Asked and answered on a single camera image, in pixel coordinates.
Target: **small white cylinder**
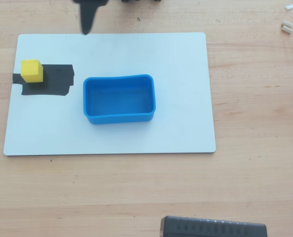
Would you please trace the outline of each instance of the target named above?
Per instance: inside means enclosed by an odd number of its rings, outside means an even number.
[[[287,27],[287,26],[283,26],[282,30],[284,32],[287,32],[288,34],[291,34],[293,32],[293,30],[291,28]]]
[[[292,28],[293,27],[293,24],[291,23],[291,22],[289,22],[289,21],[283,21],[283,23],[282,23],[282,25],[283,26],[287,26],[287,27],[289,27],[289,28]]]

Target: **black tape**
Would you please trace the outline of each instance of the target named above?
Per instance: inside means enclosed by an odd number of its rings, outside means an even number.
[[[13,74],[12,83],[22,85],[22,95],[67,95],[74,85],[73,65],[42,65],[43,82],[26,83],[20,74]]]

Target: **whiteboard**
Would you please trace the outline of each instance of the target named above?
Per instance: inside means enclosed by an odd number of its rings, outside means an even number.
[[[12,84],[4,154],[211,153],[215,137],[204,33],[20,35],[21,60],[72,64],[66,96],[21,95]],[[156,111],[149,122],[94,125],[83,113],[89,77],[149,74]]]

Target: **blue container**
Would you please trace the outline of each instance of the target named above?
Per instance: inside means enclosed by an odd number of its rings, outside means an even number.
[[[90,123],[150,121],[155,108],[154,82],[150,75],[84,81],[84,114]]]

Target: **black electronic device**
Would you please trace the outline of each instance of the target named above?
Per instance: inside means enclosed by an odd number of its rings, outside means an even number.
[[[161,237],[267,237],[264,224],[167,216]]]

